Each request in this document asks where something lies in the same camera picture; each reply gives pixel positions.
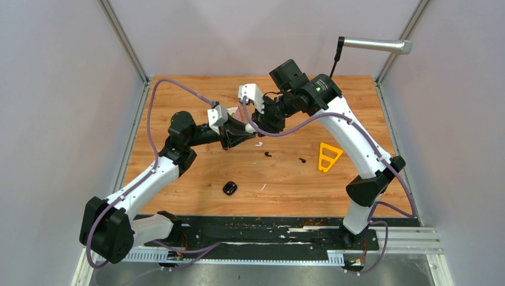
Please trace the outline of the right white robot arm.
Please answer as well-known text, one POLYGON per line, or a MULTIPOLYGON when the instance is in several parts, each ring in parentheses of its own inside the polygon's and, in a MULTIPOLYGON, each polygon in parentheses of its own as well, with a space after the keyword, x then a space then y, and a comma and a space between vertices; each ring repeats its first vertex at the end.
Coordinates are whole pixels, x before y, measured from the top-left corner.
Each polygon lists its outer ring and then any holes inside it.
POLYGON ((278 88, 269 98, 248 83, 240 87, 239 101, 254 104, 255 112, 247 119, 260 136, 285 136, 285 120, 302 112, 309 121, 318 121, 335 138, 354 163, 358 175, 346 187, 351 199, 340 230, 346 248, 356 248, 364 240, 376 202, 388 185, 405 167, 401 156, 393 157, 365 130, 351 111, 342 91, 326 74, 312 79, 289 59, 269 73, 278 88))

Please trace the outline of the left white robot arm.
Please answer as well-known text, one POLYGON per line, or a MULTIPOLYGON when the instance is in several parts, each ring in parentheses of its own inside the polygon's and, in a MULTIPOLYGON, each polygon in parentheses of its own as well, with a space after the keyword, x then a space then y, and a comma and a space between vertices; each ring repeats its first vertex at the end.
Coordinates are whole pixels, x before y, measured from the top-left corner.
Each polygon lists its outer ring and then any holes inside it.
POLYGON ((218 108, 208 111, 208 123, 202 125, 197 125, 189 112, 177 112, 170 120, 168 132, 164 147, 139 176, 107 198, 93 197, 86 203, 79 241, 86 247, 92 267, 99 268, 92 253, 116 264, 132 248, 154 240, 178 245, 182 230, 175 215, 160 211, 137 219, 139 211, 190 168, 197 157, 194 146, 219 142, 228 150, 255 137, 250 124, 218 108))

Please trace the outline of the white earbud charging case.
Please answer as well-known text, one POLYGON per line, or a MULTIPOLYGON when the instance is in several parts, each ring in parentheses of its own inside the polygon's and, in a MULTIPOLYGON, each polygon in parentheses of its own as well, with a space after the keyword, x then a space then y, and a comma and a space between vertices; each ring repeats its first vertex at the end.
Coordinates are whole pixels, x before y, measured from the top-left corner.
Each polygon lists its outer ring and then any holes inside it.
POLYGON ((251 124, 246 124, 244 129, 248 133, 256 133, 257 132, 251 124))

